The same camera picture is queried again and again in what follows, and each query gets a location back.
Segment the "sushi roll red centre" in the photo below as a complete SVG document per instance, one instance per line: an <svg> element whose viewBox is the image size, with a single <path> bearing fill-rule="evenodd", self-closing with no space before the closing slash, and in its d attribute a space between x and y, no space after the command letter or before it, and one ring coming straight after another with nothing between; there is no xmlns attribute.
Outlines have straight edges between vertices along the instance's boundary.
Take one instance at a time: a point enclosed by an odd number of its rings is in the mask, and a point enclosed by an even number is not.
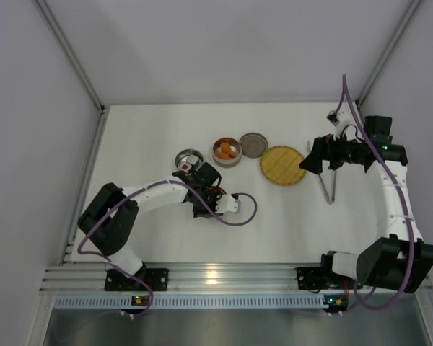
<svg viewBox="0 0 433 346"><path fill-rule="evenodd" d="M190 170L193 169L193 165L189 164L188 162L184 162L179 166L179 169L184 172L189 172Z"/></svg>

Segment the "metal tongs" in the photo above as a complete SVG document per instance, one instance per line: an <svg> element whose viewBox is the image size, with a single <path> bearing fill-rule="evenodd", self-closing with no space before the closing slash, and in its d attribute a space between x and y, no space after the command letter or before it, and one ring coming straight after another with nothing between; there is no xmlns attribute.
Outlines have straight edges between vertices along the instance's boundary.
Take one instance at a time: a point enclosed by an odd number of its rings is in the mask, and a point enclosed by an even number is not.
<svg viewBox="0 0 433 346"><path fill-rule="evenodd" d="M320 189L322 191L323 197L327 204L332 205L336 201L336 182L337 182L337 171L332 171L329 179L324 177L324 173L316 174L318 177L318 182Z"/></svg>

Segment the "orange fried food piece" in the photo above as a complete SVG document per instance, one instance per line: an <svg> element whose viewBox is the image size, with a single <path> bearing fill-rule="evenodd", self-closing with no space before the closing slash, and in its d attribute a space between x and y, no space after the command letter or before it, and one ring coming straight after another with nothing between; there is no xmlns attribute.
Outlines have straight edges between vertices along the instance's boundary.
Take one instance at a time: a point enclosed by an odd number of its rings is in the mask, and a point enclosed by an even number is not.
<svg viewBox="0 0 433 346"><path fill-rule="evenodd" d="M216 152L215 155L223 160L230 160L232 158L228 153L221 152L221 151Z"/></svg>

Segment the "red-banded metal tin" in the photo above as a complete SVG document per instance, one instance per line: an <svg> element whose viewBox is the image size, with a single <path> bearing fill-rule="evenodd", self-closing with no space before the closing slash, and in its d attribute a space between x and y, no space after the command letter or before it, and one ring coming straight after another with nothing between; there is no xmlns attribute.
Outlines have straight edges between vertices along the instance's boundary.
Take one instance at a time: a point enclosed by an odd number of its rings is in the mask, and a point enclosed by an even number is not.
<svg viewBox="0 0 433 346"><path fill-rule="evenodd" d="M188 158L189 155L194 154L196 156L199 156L201 159L201 162L198 165L193 166L193 169L190 170L191 171L196 171L200 168L200 166L204 163L204 158L203 155L200 151L192 149L192 148L188 148L185 150L180 151L176 157L175 157L175 166L179 169L179 166L184 163L187 162L186 159Z"/></svg>

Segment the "sushi roll white centre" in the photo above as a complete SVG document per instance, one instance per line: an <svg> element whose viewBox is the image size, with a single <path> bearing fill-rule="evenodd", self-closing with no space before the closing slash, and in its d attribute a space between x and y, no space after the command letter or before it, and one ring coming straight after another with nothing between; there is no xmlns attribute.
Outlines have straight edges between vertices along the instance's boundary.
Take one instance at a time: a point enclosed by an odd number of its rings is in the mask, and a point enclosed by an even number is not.
<svg viewBox="0 0 433 346"><path fill-rule="evenodd" d="M192 166L195 166L195 165L198 165L201 162L201 159L200 159L199 156L191 154L191 155L188 156L188 158L186 159L186 161L187 161L188 164L190 164Z"/></svg>

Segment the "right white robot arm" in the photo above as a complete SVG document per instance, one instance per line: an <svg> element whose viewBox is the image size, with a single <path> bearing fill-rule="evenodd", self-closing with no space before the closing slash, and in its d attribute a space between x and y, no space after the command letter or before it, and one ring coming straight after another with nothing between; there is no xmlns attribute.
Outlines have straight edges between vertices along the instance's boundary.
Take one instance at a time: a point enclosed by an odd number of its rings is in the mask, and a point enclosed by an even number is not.
<svg viewBox="0 0 433 346"><path fill-rule="evenodd" d="M323 254L323 274L389 290L405 283L405 292L415 292L433 266L433 245L424 242L416 227L408 197L406 150L392 142L391 118L366 117L364 136L354 139L345 134L353 125L350 117L332 112L327 119L335 126L335 134L308 144L309 154L299 166L316 175L322 174L323 162L332 171L344 164L362 166L372 190L377 236L360 254Z"/></svg>

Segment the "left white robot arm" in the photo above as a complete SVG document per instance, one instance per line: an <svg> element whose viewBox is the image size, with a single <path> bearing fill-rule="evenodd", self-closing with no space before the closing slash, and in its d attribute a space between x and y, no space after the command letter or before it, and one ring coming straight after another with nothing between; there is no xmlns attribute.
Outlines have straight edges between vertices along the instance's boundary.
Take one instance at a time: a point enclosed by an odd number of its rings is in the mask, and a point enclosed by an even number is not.
<svg viewBox="0 0 433 346"><path fill-rule="evenodd" d="M168 179L141 187L107 183L79 217L78 227L103 258L121 268L124 275L142 279L146 265L127 245L136 217L181 203L192 204L195 218L237 211L237 201L217 186L220 181L220 173L203 163L197 169L178 170Z"/></svg>

